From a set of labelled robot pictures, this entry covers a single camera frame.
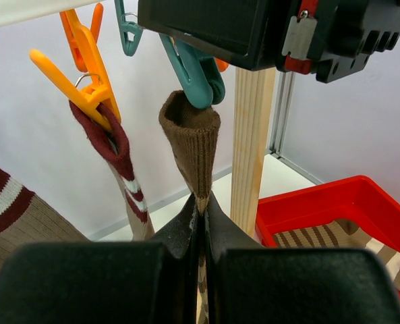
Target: hanging sock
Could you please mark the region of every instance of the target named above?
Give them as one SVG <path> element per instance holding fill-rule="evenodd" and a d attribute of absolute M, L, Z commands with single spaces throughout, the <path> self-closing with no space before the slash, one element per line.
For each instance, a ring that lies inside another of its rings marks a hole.
<path fill-rule="evenodd" d="M 396 289 L 400 291 L 400 253 L 373 238 L 348 219 L 273 236 L 280 248 L 367 248 L 385 264 Z"/>
<path fill-rule="evenodd" d="M 19 246 L 87 239 L 45 201 L 0 169 L 0 268 Z"/>
<path fill-rule="evenodd" d="M 183 91 L 170 94 L 159 113 L 161 124 L 177 167 L 194 193 L 198 211 L 203 214 L 212 190 L 213 162 L 217 147 L 221 118 L 212 107 L 197 109 Z M 200 242 L 198 289 L 202 308 L 199 323 L 208 323 L 206 257 L 204 242 Z"/>
<path fill-rule="evenodd" d="M 112 129 L 107 133 L 93 122 L 74 103 L 69 102 L 72 113 L 83 126 L 95 150 L 109 164 L 126 202 L 126 213 L 130 221 L 134 240 L 146 240 L 154 230 L 147 210 L 146 200 L 138 183 L 130 156 L 130 143 L 115 114 L 104 104 L 96 110 L 104 116 Z"/>

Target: screw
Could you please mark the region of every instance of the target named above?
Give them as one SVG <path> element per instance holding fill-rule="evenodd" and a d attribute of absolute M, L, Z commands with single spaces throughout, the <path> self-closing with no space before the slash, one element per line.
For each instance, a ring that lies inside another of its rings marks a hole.
<path fill-rule="evenodd" d="M 309 11 L 308 10 L 303 10 L 300 13 L 300 19 L 304 19 L 304 18 L 307 18 L 307 17 L 309 17 Z"/>

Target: yellow-orange clothespin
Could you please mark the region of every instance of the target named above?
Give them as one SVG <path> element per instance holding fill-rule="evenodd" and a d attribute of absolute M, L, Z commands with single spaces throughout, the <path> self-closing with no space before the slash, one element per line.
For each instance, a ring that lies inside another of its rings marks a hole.
<path fill-rule="evenodd" d="M 99 31 L 101 30 L 103 13 L 104 6 L 101 3 L 97 3 L 93 11 L 92 23 L 90 24 L 90 31 L 96 43 L 98 42 Z M 65 30 L 66 34 L 66 39 L 69 44 L 69 48 L 71 49 L 72 57 L 78 71 L 87 72 L 86 64 L 84 63 L 83 57 L 78 48 L 76 38 L 74 37 L 71 26 L 69 25 L 65 11 L 60 13 L 60 19 L 62 21 L 63 29 Z"/>
<path fill-rule="evenodd" d="M 218 65 L 220 72 L 225 72 L 225 70 L 229 67 L 229 64 L 221 59 L 216 59 L 216 64 Z"/>
<path fill-rule="evenodd" d="M 89 72 L 88 76 L 92 78 L 92 84 L 78 90 L 40 51 L 31 50 L 30 58 L 70 101 L 75 103 L 90 119 L 107 131 L 111 131 L 107 119 L 96 110 L 99 103 L 103 103 L 111 109 L 119 121 L 121 121 L 121 117 L 98 47 L 91 31 L 81 25 L 74 9 L 66 11 L 66 17 Z"/>

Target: teal clothespin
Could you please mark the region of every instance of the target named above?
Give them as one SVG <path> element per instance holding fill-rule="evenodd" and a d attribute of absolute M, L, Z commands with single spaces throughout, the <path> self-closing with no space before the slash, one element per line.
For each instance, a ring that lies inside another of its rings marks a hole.
<path fill-rule="evenodd" d="M 168 58 L 189 102 L 205 109 L 217 105 L 225 97 L 225 85 L 215 58 L 181 40 L 159 34 Z"/>
<path fill-rule="evenodd" d="M 123 52 L 127 56 L 134 56 L 140 44 L 141 36 L 143 35 L 143 28 L 135 22 L 127 22 L 126 17 L 137 16 L 132 12 L 125 13 L 125 6 L 123 0 L 114 0 L 116 6 L 117 24 L 119 25 L 121 46 Z M 129 40 L 129 34 L 132 34 L 134 39 Z"/>

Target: striped sock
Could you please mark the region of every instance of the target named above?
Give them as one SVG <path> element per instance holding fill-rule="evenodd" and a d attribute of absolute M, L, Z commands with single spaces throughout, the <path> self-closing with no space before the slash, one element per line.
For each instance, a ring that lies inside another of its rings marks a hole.
<path fill-rule="evenodd" d="M 280 248 L 367 248 L 385 264 L 396 289 L 400 291 L 400 253 L 373 238 L 348 219 L 330 224 L 277 233 Z"/>
<path fill-rule="evenodd" d="M 177 167 L 196 198 L 198 211 L 206 210 L 212 190 L 213 162 L 217 147 L 221 118 L 212 107 L 197 109 L 186 98 L 184 91 L 174 91 L 159 113 L 161 124 Z M 200 250 L 198 289 L 202 308 L 199 323 L 208 323 L 206 257 Z"/>
<path fill-rule="evenodd" d="M 134 174 L 134 166 L 130 156 L 130 143 L 117 118 L 103 104 L 96 108 L 109 121 L 113 131 L 110 135 L 71 101 L 69 105 L 74 117 L 83 126 L 92 146 L 109 164 L 111 171 L 115 175 L 126 202 L 126 213 L 134 240 L 145 240 L 152 237 L 154 234 L 152 221 L 148 214 L 146 200 L 140 184 Z"/>
<path fill-rule="evenodd" d="M 0 169 L 0 268 L 23 244 L 60 241 L 87 239 L 45 201 Z"/>

